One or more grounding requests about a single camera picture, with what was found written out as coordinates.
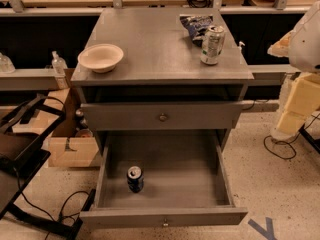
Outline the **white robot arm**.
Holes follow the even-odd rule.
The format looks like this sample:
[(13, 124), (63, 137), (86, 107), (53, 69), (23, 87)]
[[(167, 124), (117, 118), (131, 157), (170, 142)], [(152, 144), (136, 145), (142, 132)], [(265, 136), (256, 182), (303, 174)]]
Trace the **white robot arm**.
[(276, 140), (294, 137), (320, 107), (320, 1), (316, 1), (294, 28), (268, 49), (270, 55), (287, 57), (298, 69), (281, 87), (271, 136)]

